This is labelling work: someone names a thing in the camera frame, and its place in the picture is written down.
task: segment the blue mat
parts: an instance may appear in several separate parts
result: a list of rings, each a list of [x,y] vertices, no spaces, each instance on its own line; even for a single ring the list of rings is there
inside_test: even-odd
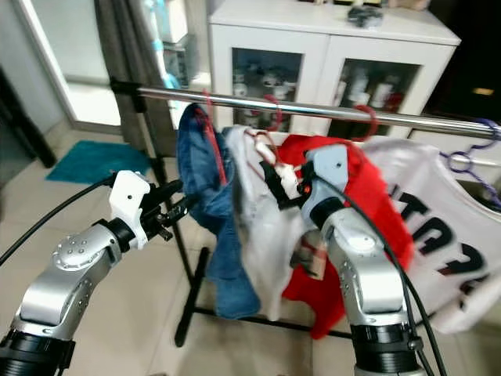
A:
[[[149,166],[148,158],[129,145],[80,141],[46,179],[93,184],[110,176],[111,171],[132,170],[144,175]]]

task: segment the curtain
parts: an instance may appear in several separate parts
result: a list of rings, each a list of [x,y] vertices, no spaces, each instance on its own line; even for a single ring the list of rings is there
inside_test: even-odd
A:
[[[157,68],[141,0],[94,0],[101,50],[108,75],[118,81],[164,87]],[[138,150],[146,144],[130,96],[116,95],[124,140]],[[146,99],[153,145],[161,156],[175,156],[175,130],[168,102]]]

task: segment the cabinet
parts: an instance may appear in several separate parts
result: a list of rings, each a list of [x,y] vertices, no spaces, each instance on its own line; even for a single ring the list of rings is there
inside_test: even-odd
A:
[[[346,21],[348,10],[296,0],[225,0],[210,18],[213,90],[420,114],[460,40],[428,12],[385,9],[380,27],[361,29]],[[220,126],[275,124],[274,114],[228,108],[216,114]],[[326,135],[338,126],[293,116],[279,130]]]

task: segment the blue denim jacket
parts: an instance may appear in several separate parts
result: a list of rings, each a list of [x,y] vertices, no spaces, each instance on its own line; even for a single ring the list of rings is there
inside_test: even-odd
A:
[[[206,270],[208,280],[216,285],[216,313],[228,319],[252,316],[259,311],[260,302],[240,257],[242,247],[232,209],[235,167],[223,136],[216,132],[228,181],[222,186],[214,151],[204,135],[204,124],[195,116],[196,108],[200,107],[189,105],[179,122],[176,153],[183,191],[200,197],[189,213],[218,240]]]

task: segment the sleeve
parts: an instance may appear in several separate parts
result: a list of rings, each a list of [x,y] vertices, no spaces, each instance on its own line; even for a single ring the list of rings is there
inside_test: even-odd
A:
[[[473,327],[501,297],[501,273],[485,278],[468,294],[461,294],[433,316],[433,328],[444,334]]]

